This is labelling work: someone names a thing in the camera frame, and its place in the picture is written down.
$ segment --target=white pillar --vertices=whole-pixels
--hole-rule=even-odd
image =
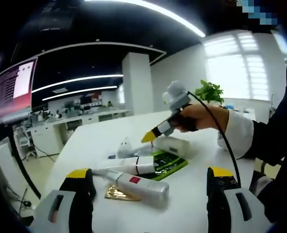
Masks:
[[[153,112],[153,89],[149,56],[128,53],[122,62],[125,107],[130,114]]]

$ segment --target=gold foil packet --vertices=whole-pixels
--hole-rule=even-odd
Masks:
[[[137,198],[134,195],[123,193],[115,185],[112,185],[111,187],[108,188],[104,197],[108,199],[115,199],[115,200],[130,200],[130,201],[141,200],[140,198]]]

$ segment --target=yellow tip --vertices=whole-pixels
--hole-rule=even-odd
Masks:
[[[155,135],[153,134],[152,131],[147,132],[143,139],[141,140],[141,143],[145,143],[145,142],[152,142],[156,139]]]

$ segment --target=red label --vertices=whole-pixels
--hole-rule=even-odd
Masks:
[[[133,176],[129,181],[132,183],[138,183],[141,179],[139,177]]]

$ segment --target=green leaves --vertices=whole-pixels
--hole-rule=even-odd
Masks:
[[[207,83],[204,80],[201,80],[201,84],[203,85],[201,88],[196,89],[195,95],[200,100],[206,100],[208,103],[210,101],[216,101],[219,103],[223,103],[224,99],[221,98],[223,94],[223,90],[220,90],[220,85],[216,85],[213,83]]]

